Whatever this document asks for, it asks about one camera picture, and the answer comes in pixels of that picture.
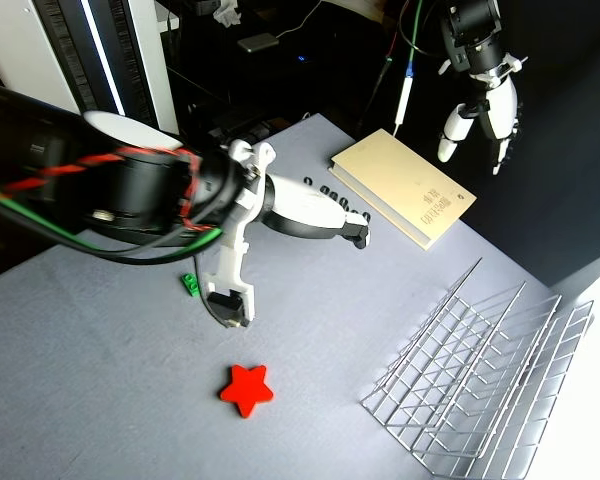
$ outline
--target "table surface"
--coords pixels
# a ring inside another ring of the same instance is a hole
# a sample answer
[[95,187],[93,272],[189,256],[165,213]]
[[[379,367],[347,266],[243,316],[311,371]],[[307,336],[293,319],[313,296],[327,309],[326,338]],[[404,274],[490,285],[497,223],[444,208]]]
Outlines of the table surface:
[[[250,226],[247,329],[221,327],[185,292],[190,262],[121,266],[55,247],[1,275],[0,479],[429,477],[359,400],[478,258],[476,300],[523,280],[527,303],[550,292],[462,222],[421,250],[327,171],[353,140],[323,117],[270,143],[271,173],[371,213],[370,246]],[[218,399],[233,364],[266,365],[275,392],[247,420]]]

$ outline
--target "light strip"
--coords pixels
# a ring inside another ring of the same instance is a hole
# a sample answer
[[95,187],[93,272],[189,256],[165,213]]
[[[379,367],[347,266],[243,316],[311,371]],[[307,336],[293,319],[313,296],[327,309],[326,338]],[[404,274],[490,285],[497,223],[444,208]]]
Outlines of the light strip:
[[111,74],[111,68],[109,67],[109,62],[107,61],[107,55],[104,53],[104,47],[102,46],[102,40],[100,40],[100,34],[98,33],[98,27],[96,26],[96,21],[93,18],[93,12],[91,11],[91,5],[89,5],[89,0],[81,0],[82,9],[84,10],[84,14],[87,17],[87,23],[89,24],[89,30],[91,30],[91,36],[93,37],[93,41],[96,44],[96,50],[98,51],[98,56],[100,57],[100,63],[102,64],[102,68],[104,69],[104,75],[107,77],[107,82],[109,83],[109,88],[111,89],[111,94],[113,95],[113,101],[116,104],[116,108],[118,109],[118,113],[120,115],[124,115],[124,108],[122,107],[122,101],[120,100],[120,95],[118,94],[118,89],[116,88],[116,84],[113,81],[113,75]]

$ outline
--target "star-shaped object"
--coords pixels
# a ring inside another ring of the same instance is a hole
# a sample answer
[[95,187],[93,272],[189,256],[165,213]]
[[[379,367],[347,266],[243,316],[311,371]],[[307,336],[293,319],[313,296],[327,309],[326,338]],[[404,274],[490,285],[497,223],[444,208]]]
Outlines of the star-shaped object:
[[273,392],[264,383],[266,373],[267,367],[264,365],[251,370],[234,365],[231,367],[231,383],[220,392],[220,398],[237,404],[240,415],[249,418],[256,403],[273,399]]

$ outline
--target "dish rack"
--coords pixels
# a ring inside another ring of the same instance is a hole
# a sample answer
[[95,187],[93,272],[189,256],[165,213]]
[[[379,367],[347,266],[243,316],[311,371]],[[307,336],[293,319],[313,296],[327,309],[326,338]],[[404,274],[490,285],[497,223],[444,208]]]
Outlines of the dish rack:
[[591,321],[560,296],[520,311],[525,283],[480,302],[449,289],[362,405],[437,478],[524,479]]

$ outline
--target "green cable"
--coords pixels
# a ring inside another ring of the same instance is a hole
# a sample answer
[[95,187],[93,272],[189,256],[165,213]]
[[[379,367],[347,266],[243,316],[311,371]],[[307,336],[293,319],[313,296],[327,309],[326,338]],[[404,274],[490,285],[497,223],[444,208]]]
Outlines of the green cable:
[[[416,40],[418,37],[418,23],[420,22],[420,11],[422,10],[422,0],[418,0],[418,7],[416,8],[416,17],[413,21],[413,35],[411,36],[411,42],[413,45],[417,45]],[[413,57],[415,56],[416,50],[415,48],[411,48],[411,52],[409,52],[409,63],[413,63]]]
[[[86,242],[86,241],[82,240],[80,237],[77,237],[77,236],[73,235],[72,233],[67,232],[63,228],[58,227],[57,225],[51,223],[47,219],[38,215],[37,213],[20,205],[18,202],[15,202],[9,198],[4,197],[1,193],[0,193],[0,204],[4,205],[5,207],[10,208],[14,212],[19,213],[20,215],[28,218],[29,220],[33,220],[34,222],[38,223],[39,225],[42,225],[43,227],[46,227],[49,230],[52,230],[53,232],[57,233],[58,235],[62,235],[67,240],[71,240],[73,242],[79,243],[83,247],[91,248],[91,249],[98,250],[101,252],[106,252],[106,250],[103,250],[100,247],[93,245],[89,242]],[[157,257],[157,258],[171,258],[171,257],[175,257],[177,255],[182,255],[183,253],[187,253],[191,250],[195,250],[203,245],[206,245],[207,243],[216,239],[220,234],[222,234],[222,230],[220,228],[215,228],[215,229],[211,230],[209,233],[207,233],[206,235],[197,239],[192,244],[190,244],[184,248],[181,248],[180,250],[177,250],[176,252],[170,253],[169,255],[165,255],[164,257]]]

